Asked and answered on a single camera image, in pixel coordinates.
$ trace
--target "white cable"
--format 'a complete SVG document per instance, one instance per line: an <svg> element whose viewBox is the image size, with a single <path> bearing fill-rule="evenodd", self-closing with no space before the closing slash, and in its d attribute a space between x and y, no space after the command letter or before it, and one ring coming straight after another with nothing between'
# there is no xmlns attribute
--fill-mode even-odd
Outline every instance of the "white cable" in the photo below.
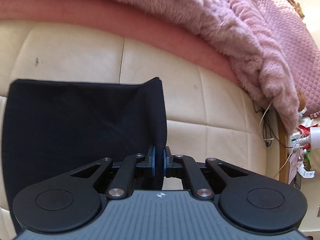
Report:
<svg viewBox="0 0 320 240"><path fill-rule="evenodd" d="M310 204L309 202L307 202L307 203L308 203L308 205L313 206L313 207L320 207L320 206L316 206L316 205Z"/></svg>
<svg viewBox="0 0 320 240"><path fill-rule="evenodd" d="M280 173L280 171L282 170L282 168L287 164L288 160L290 159L290 157L291 157L291 155L292 155L292 153L293 153L294 147L296 146L296 144L297 144L298 140L301 138L301 136L302 136L302 134L301 134L301 135L299 136L299 138L296 140L296 142L295 142L295 144L294 144L294 146L293 146L293 148L292 148L292 150L291 150L291 152L290 152L290 154L289 154L289 157L287 158L287 160L285 161L285 163L283 164L283 166L279 169L279 171L277 172L277 174L273 177L274 179L275 179L276 176Z"/></svg>
<svg viewBox="0 0 320 240"><path fill-rule="evenodd" d="M271 104L272 104L272 102L270 102L269 106L267 107L266 111L264 111L264 114L263 114L263 116L261 117L261 120L260 120L260 122L259 122L259 127L260 127L260 128L261 128L261 122L262 122L264 116L266 115L267 111L269 110Z"/></svg>
<svg viewBox="0 0 320 240"><path fill-rule="evenodd" d="M269 106L267 107L266 111L264 111L264 113L263 113L263 115L262 115L262 117L261 117L261 119L260 119L260 122L259 122L259 129L261 129L261 122L262 122L262 120L263 120L264 116L266 115L267 111L269 110L269 108L270 108L271 104L272 104L272 102L270 102ZM274 138L264 139L261 135L260 135L260 138L261 138L261 140L263 140L263 141L272 141L272 140L274 140Z"/></svg>

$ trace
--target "small logo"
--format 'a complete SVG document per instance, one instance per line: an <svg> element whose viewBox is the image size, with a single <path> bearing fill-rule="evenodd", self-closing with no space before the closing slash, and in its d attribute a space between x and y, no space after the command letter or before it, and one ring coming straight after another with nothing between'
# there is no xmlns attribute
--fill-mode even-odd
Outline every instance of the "small logo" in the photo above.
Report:
<svg viewBox="0 0 320 240"><path fill-rule="evenodd" d="M164 194L163 192L160 192L160 193L157 194L157 196L158 196L159 198L163 198L163 197L165 197L165 194Z"/></svg>

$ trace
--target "red fabric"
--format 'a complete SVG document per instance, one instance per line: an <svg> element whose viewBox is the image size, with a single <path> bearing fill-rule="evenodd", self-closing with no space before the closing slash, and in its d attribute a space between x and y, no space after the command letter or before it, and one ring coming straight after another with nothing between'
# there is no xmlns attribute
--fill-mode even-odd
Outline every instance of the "red fabric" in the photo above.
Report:
<svg viewBox="0 0 320 240"><path fill-rule="evenodd" d="M110 0L0 0L0 19L82 25L166 50L239 83L229 60L201 38Z"/></svg>

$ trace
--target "stuffed toy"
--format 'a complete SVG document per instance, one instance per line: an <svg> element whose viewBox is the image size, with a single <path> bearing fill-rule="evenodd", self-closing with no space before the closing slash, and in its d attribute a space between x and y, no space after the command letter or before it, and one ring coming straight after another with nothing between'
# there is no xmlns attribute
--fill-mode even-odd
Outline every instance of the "stuffed toy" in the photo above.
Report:
<svg viewBox="0 0 320 240"><path fill-rule="evenodd" d="M301 6L299 3L296 3L294 0L287 0L296 10L297 14L301 17L301 19L304 19L305 15L302 12Z"/></svg>

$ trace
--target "gray textured surface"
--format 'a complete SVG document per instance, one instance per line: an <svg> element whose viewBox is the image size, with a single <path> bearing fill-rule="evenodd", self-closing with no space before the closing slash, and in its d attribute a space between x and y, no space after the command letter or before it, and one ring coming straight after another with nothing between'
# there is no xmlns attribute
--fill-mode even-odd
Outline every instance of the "gray textured surface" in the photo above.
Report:
<svg viewBox="0 0 320 240"><path fill-rule="evenodd" d="M73 232L41 235L24 231L18 240L289 240L305 239L298 231L258 236L225 221L213 203L198 201L188 191L139 191L111 201L91 224Z"/></svg>

